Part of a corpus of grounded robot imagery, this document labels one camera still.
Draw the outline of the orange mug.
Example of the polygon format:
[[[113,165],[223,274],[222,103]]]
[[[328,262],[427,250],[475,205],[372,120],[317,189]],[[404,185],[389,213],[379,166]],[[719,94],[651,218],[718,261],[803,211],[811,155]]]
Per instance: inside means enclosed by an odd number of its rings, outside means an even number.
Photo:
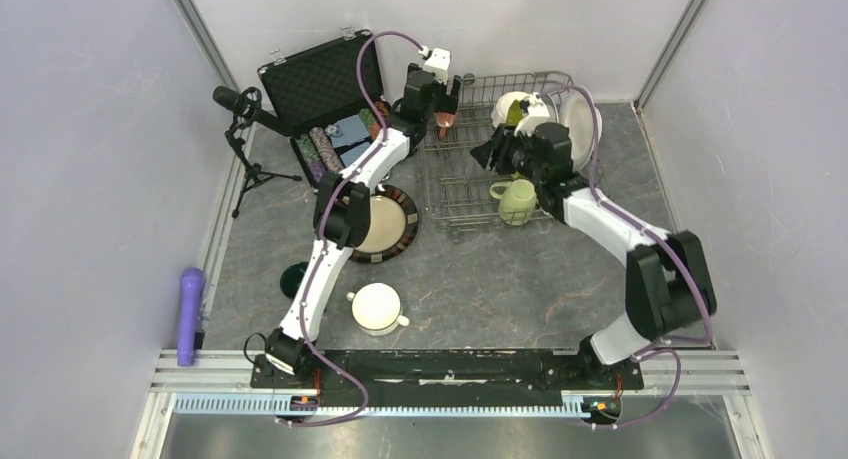
[[[451,112],[437,112],[435,121],[438,127],[437,138],[439,140],[447,137],[448,131],[454,126],[457,115]]]

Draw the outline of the light green mug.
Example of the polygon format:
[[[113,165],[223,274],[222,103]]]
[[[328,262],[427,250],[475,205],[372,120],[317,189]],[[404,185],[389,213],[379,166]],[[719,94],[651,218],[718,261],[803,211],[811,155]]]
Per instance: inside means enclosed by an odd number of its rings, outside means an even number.
[[[537,194],[529,180],[496,182],[489,187],[489,194],[498,201],[498,215],[505,224],[522,226],[530,221]]]

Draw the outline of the white scalloped bowl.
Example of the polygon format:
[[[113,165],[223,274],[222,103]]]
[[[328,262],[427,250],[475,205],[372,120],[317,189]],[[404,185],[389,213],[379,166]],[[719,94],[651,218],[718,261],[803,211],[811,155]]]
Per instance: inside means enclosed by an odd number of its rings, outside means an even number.
[[[522,91],[512,91],[500,96],[490,114],[492,126],[497,128],[506,123],[509,109],[515,101],[523,101],[531,97],[531,93]]]

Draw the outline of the white plain plate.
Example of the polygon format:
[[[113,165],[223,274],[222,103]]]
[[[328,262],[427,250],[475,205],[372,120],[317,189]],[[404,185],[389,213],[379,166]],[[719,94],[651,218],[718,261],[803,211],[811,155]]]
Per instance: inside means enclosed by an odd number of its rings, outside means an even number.
[[[559,122],[569,132],[571,160],[575,171],[585,168],[591,160],[596,146],[593,139],[594,121],[597,121],[599,134],[602,134],[603,119],[600,111],[595,106],[590,107],[579,91],[568,89],[559,107]]]

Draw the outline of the dark striped plate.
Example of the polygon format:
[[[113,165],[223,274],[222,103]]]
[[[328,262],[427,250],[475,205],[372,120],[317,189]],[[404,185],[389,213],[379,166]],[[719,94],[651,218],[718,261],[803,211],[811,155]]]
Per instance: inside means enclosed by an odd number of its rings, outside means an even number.
[[[370,197],[370,228],[364,241],[353,249],[350,261],[378,264],[405,252],[420,228],[419,210],[402,189],[380,184]]]

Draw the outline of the white two-handled soup cup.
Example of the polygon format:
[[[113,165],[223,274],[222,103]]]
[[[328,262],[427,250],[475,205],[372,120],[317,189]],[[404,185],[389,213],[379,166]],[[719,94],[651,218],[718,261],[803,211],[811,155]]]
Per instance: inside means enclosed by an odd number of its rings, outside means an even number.
[[[410,325],[399,294],[387,284],[368,284],[356,292],[348,292],[346,299],[358,327],[368,335],[383,336]]]

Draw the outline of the dark green mug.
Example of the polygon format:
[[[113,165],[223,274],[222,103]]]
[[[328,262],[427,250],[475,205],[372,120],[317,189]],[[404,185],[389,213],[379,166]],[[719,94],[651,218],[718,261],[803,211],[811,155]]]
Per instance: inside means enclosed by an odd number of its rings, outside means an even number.
[[[298,262],[289,265],[282,272],[279,279],[279,288],[285,297],[289,299],[296,297],[307,268],[308,262]]]

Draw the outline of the green scalloped plate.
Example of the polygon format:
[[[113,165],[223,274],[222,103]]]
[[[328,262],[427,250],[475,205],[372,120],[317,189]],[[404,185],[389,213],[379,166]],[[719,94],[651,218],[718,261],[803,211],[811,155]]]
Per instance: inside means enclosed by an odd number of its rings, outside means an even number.
[[[517,127],[528,114],[529,106],[530,102],[527,99],[514,100],[507,109],[505,124],[509,127]]]

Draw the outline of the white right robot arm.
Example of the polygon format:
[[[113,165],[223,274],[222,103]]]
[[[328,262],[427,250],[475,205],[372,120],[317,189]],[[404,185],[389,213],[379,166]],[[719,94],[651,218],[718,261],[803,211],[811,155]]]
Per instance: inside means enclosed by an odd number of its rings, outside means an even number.
[[[546,122],[531,133],[502,124],[470,154],[484,169],[528,180],[542,210],[593,239],[624,266],[623,313],[579,346],[580,379],[602,387],[619,365],[646,356],[697,321],[704,325],[703,343],[710,344],[717,300],[698,236],[668,232],[618,207],[580,175],[572,149],[570,131],[562,124]]]

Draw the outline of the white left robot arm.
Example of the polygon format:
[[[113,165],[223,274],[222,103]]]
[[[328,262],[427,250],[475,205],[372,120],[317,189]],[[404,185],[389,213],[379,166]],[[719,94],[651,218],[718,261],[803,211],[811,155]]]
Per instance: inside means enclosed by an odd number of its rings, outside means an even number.
[[[378,138],[351,165],[319,183],[309,263],[289,311],[265,342],[266,360],[288,385],[302,386],[313,376],[308,344],[318,336],[343,266],[369,232],[372,193],[416,149],[434,115],[457,112],[462,84],[460,75],[409,65],[404,95],[384,120]]]

